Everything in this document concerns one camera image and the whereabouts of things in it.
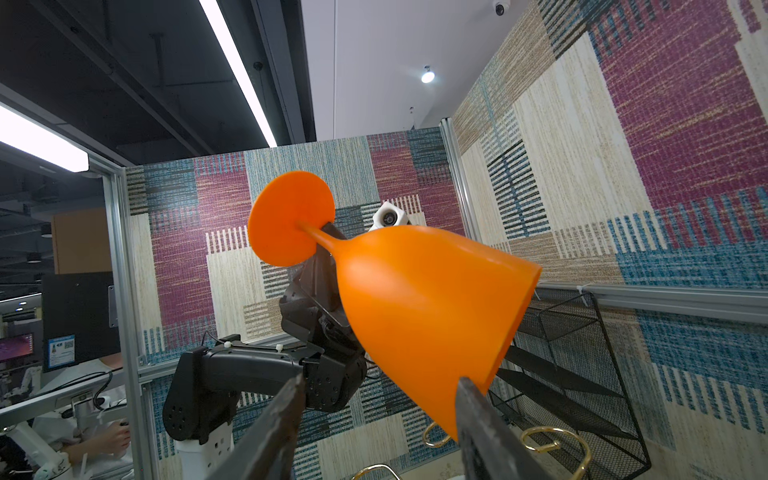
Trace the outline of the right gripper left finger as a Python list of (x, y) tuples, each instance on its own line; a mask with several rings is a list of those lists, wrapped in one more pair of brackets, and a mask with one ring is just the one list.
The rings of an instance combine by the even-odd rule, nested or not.
[(214, 455), (209, 479), (290, 479), (298, 440), (299, 424), (306, 406), (305, 380), (299, 373), (286, 380), (267, 408), (237, 443), (231, 441), (231, 420), (237, 397), (246, 388), (239, 380), (218, 381), (203, 377), (205, 389), (216, 396), (210, 408), (216, 416), (208, 421), (208, 439), (228, 441), (222, 452)]

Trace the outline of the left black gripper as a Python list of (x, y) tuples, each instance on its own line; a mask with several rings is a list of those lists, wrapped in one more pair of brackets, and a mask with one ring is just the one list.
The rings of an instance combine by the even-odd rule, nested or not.
[(297, 266), (279, 307), (284, 332), (303, 344), (298, 358), (306, 407), (342, 410), (366, 379), (367, 361), (342, 305), (336, 261), (327, 249), (318, 245)]

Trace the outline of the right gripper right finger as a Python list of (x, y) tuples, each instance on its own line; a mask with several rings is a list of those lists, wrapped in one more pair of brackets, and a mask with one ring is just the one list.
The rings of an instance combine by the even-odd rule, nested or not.
[(551, 479), (469, 378), (458, 382), (455, 409), (466, 479)]

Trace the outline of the orange back wine glass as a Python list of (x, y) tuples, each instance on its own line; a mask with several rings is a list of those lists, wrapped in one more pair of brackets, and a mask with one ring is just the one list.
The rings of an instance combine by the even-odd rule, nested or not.
[(542, 269), (432, 227), (380, 228), (341, 240), (329, 186), (293, 171), (272, 180), (248, 219), (255, 254), (289, 267), (318, 248), (334, 258), (349, 324), (372, 360), (450, 437), (461, 378), (491, 386)]

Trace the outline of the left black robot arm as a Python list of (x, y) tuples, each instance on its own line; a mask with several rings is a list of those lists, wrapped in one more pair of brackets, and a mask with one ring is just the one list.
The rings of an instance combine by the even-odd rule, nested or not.
[(367, 374), (324, 247), (304, 262), (278, 306), (286, 347), (233, 334), (181, 355), (162, 410), (185, 479), (292, 479), (307, 410), (342, 410)]

